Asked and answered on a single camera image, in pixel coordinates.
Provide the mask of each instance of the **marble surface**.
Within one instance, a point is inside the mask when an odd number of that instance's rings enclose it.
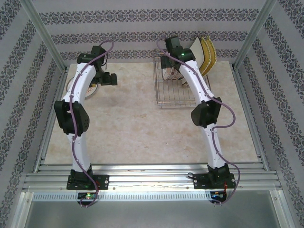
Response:
[[[108,64],[116,73],[118,86],[101,86],[87,99],[90,116],[87,149],[92,163],[206,163],[203,135],[191,120],[193,108],[160,109],[155,100],[153,63]],[[71,65],[68,78],[74,76]],[[230,105],[236,124],[219,129],[224,156],[232,162],[256,162],[257,156],[228,62],[217,62],[209,73],[212,92]],[[218,124],[232,116],[221,108]],[[67,137],[56,121],[46,164],[71,164]]]

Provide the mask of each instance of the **patterned wallpaper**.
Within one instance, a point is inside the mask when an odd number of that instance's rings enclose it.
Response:
[[[17,0],[0,9],[0,228],[8,227],[46,129],[61,72]]]
[[[109,62],[152,61],[156,39],[172,35],[178,35],[185,47],[197,36],[208,35],[214,41],[218,60],[232,62],[264,1],[33,2],[63,59],[70,64],[78,53],[89,52],[92,45],[108,38],[115,42]]]
[[[276,3],[239,69],[268,164],[279,173],[296,227],[304,227],[300,6],[302,3],[295,1]]]

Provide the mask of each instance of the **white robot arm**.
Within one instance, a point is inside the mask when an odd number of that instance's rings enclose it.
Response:
[[[84,68],[86,63],[80,63],[77,65],[77,71],[74,77],[74,80],[70,86],[70,89],[68,90],[67,94],[63,97],[64,102],[69,102],[70,101],[70,95],[71,95],[71,88],[73,84],[75,83],[76,76],[79,74],[79,72]],[[90,86],[93,78],[96,75],[96,70],[94,66],[88,66],[85,69],[85,72],[81,75],[79,80],[77,81],[77,84],[74,89],[74,96],[72,102],[78,102],[79,104],[83,105],[86,97],[86,91],[88,87]],[[70,142],[70,145],[72,147],[72,137],[74,136],[73,133],[69,133],[67,135],[68,140]],[[91,162],[90,158],[87,153],[87,148],[86,148],[86,132],[83,132],[80,136],[76,138],[75,141],[75,155],[78,158],[81,166],[84,168],[84,170],[88,170],[90,168]],[[77,172],[82,172],[80,167],[78,166],[77,162],[75,161],[73,157],[73,165],[72,169],[77,171]]]
[[[188,177],[194,179],[195,189],[235,188],[234,175],[230,173],[228,167],[228,163],[232,163],[223,157],[216,130],[220,107],[221,105],[227,107],[227,105],[223,104],[219,97],[214,97],[200,74],[194,54],[190,49],[180,45],[177,36],[165,40],[167,53],[159,47],[158,41],[157,46],[164,53],[164,56],[161,57],[162,69],[173,67],[179,71],[187,80],[194,94],[197,107],[192,111],[191,118],[193,123],[201,129],[206,139],[209,172],[193,174],[192,177]]]
[[[196,61],[190,60],[190,61],[187,61],[186,63],[187,63],[187,65],[189,65],[190,67],[192,67],[193,69],[195,69],[197,71],[198,75],[200,76],[200,81],[203,83],[203,86],[205,87],[205,90],[208,92],[208,95],[211,97],[214,97],[213,93],[209,90],[207,84],[203,80],[203,77],[200,74]],[[181,65],[180,73],[187,80],[188,85],[189,85],[192,93],[194,94],[196,105],[200,105],[202,102],[210,101],[210,99],[206,96],[203,89],[201,88],[197,77],[193,74],[193,72],[188,67]],[[213,124],[211,123],[211,124],[207,125],[206,128],[199,126],[199,128],[201,129],[201,132],[203,133],[204,138],[206,140],[205,144],[207,146],[206,150],[208,152],[208,165],[213,169],[216,167],[219,168],[219,167],[222,167],[225,165],[225,162],[217,154],[217,152],[215,150],[215,146],[212,141],[211,129],[214,126],[216,126],[216,123],[213,123]],[[221,148],[219,145],[219,138],[218,138],[217,130],[214,131],[214,138],[215,138],[217,149],[222,154]]]
[[[101,69],[104,62],[104,57],[102,56],[105,53],[106,51],[101,46],[93,46],[90,54],[80,54],[77,58],[77,71],[67,94],[61,101],[55,101],[54,104],[59,126],[67,134],[73,153],[71,175],[68,177],[66,186],[68,190],[93,190],[96,189],[95,183],[108,182],[108,175],[93,174],[85,137],[90,119],[83,108],[86,92],[90,85],[117,85],[116,74],[110,75],[109,72],[104,72]],[[103,187],[107,189],[108,185],[103,184],[101,186],[98,184],[99,189],[103,189]]]

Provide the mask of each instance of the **dish rack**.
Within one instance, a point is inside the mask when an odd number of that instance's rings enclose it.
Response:
[[[161,56],[163,53],[156,53],[153,58],[154,63],[154,88],[157,105],[160,108],[187,108],[195,107],[194,95],[188,86],[183,84],[183,76],[173,71],[164,75],[166,69],[161,68]],[[210,88],[208,76],[204,77]]]

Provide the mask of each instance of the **metal floor panel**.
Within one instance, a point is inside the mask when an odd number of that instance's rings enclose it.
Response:
[[[221,206],[208,201],[31,203],[26,228],[278,228],[269,191],[239,191]]]

